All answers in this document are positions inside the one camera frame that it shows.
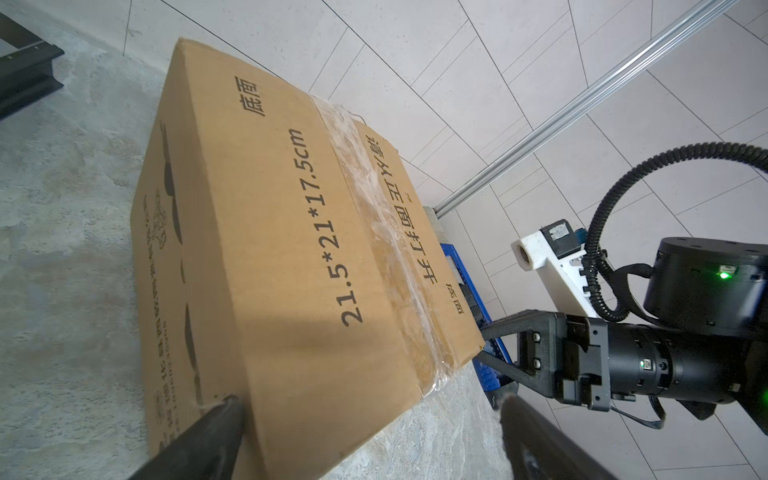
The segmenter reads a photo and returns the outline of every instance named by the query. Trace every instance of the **tile floor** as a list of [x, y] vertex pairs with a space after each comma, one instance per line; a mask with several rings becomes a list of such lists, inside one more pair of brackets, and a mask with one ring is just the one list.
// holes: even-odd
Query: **tile floor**
[[[184, 36], [343, 104], [399, 149], [433, 206], [697, 3], [25, 1], [161, 71]], [[632, 165], [693, 142], [768, 147], [767, 41], [768, 0], [741, 0], [442, 221], [494, 316], [553, 308], [510, 243], [560, 218], [587, 226]], [[650, 262], [670, 235], [765, 243], [767, 178], [716, 161], [654, 173], [603, 244], [621, 265]], [[768, 438], [738, 406], [698, 422], [664, 402], [657, 432], [521, 394], [620, 478], [768, 479]], [[624, 407], [650, 416], [647, 402]]]

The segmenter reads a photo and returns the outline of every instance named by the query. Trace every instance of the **black cable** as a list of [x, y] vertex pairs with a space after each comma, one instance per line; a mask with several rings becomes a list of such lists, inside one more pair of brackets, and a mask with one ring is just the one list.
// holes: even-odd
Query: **black cable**
[[635, 422], [637, 422], [637, 423], [639, 423], [639, 424], [641, 424], [643, 426], [652, 428], [654, 430], [661, 430], [662, 427], [664, 427], [664, 422], [667, 421], [667, 413], [664, 411], [664, 407], [661, 406], [661, 402], [659, 402], [659, 398], [657, 396], [649, 395], [648, 396], [648, 400], [650, 400], [650, 406], [653, 407], [654, 412], [656, 412], [656, 415], [659, 416], [658, 420], [655, 420], [655, 421], [654, 420], [643, 420], [643, 419], [638, 418], [638, 417], [636, 417], [634, 415], [630, 415], [629, 413], [622, 412], [621, 410], [617, 409], [613, 405], [611, 405], [611, 410], [613, 410], [614, 412], [620, 413], [620, 414], [624, 415], [625, 417], [627, 417], [628, 419], [632, 419]]
[[581, 264], [584, 267], [584, 273], [587, 277], [587, 286], [585, 287], [585, 290], [590, 292], [589, 301], [592, 304], [594, 311], [607, 321], [620, 322], [627, 318], [627, 315], [629, 314], [627, 307], [621, 304], [618, 299], [616, 310], [612, 310], [606, 305], [600, 292], [598, 271], [606, 279], [613, 272], [605, 255], [600, 250], [600, 236], [603, 233], [603, 228], [605, 228], [605, 222], [608, 220], [608, 215], [611, 214], [611, 211], [616, 207], [616, 203], [621, 197], [627, 193], [627, 190], [642, 180], [643, 177], [646, 177], [651, 172], [655, 172], [667, 165], [696, 158], [719, 158], [723, 160], [737, 161], [742, 164], [750, 165], [751, 167], [759, 168], [768, 173], [768, 150], [752, 145], [713, 142], [709, 144], [687, 145], [685, 147], [674, 148], [662, 154], [658, 154], [655, 157], [649, 158], [643, 163], [638, 164], [619, 179], [619, 181], [611, 187], [608, 193], [605, 194], [598, 209], [594, 212], [589, 231], [587, 232], [587, 242], [584, 244], [586, 254], [581, 260]]

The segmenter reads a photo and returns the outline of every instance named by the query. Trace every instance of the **white plastic part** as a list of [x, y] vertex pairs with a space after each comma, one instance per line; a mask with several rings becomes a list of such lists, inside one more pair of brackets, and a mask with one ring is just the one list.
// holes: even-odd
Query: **white plastic part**
[[515, 241], [512, 251], [523, 270], [536, 270], [558, 311], [570, 315], [597, 317], [584, 291], [587, 277], [582, 276], [581, 258], [584, 249], [558, 259], [544, 234], [534, 233]]

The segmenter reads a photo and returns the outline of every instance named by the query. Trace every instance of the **transparent tape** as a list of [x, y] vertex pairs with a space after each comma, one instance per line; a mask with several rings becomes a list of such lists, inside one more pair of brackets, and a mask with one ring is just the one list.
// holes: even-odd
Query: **transparent tape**
[[427, 396], [440, 390], [455, 369], [452, 345], [438, 321], [399, 218], [385, 195], [381, 175], [373, 166], [352, 115], [339, 105], [315, 97], [313, 100], [367, 229], [422, 395]]

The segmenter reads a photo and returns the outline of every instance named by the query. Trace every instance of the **cardboard box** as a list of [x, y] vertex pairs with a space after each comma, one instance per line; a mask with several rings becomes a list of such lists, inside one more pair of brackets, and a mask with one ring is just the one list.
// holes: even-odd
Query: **cardboard box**
[[131, 231], [152, 454], [234, 394], [236, 477], [316, 478], [483, 346], [392, 145], [194, 41]]

